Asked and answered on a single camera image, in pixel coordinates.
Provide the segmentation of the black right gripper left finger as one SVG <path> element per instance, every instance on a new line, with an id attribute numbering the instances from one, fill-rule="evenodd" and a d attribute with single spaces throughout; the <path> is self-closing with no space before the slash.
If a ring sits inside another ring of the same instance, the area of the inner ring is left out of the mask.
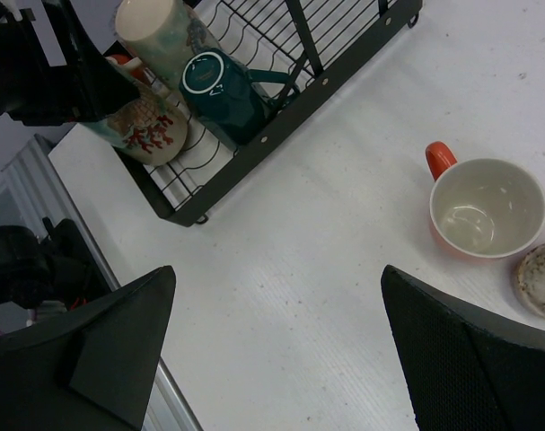
<path id="1" fill-rule="evenodd" d="M 175 294 L 160 267 L 0 336 L 0 430 L 139 430 Z"/>

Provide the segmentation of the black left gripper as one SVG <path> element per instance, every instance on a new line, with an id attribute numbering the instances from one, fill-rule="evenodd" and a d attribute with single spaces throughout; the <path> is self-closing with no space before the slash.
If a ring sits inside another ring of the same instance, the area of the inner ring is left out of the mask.
<path id="1" fill-rule="evenodd" d="M 0 2 L 0 116 L 26 126 L 60 126 L 96 122 L 119 111 L 140 96 L 136 86 L 93 45 L 69 1 L 60 1 L 63 15 L 59 44 L 67 66 L 51 66 L 24 12 L 16 21 Z M 76 91 L 69 100 L 72 68 Z"/>

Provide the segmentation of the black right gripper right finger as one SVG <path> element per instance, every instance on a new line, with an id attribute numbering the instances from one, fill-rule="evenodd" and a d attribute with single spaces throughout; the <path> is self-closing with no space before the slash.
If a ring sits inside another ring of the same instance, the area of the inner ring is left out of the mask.
<path id="1" fill-rule="evenodd" d="M 421 430 L 545 430 L 545 330 L 388 265 L 382 299 Z"/>

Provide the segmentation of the tall cream teal coral mug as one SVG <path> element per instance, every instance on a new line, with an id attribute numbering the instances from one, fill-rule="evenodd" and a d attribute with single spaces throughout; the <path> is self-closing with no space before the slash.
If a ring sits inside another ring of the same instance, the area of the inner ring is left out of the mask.
<path id="1" fill-rule="evenodd" d="M 123 154 L 149 166 L 174 159 L 186 144 L 185 115 L 154 92 L 150 83 L 133 83 L 140 96 L 107 118 L 85 126 Z"/>

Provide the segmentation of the speckled beige small cup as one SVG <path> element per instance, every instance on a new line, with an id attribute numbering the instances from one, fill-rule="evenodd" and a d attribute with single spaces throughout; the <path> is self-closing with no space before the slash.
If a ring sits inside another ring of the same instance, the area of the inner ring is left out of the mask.
<path id="1" fill-rule="evenodd" d="M 522 258 L 515 268 L 513 282 L 518 301 L 545 319 L 545 243 Z"/>

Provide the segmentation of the large orange mug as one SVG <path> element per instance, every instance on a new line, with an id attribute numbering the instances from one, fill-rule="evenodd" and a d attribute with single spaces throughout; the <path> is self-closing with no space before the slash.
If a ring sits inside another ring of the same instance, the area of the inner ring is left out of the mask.
<path id="1" fill-rule="evenodd" d="M 545 192 L 523 167 L 496 158 L 459 162 L 447 144 L 425 150 L 435 181 L 430 233 L 461 259 L 506 259 L 532 245 L 545 225 Z"/>

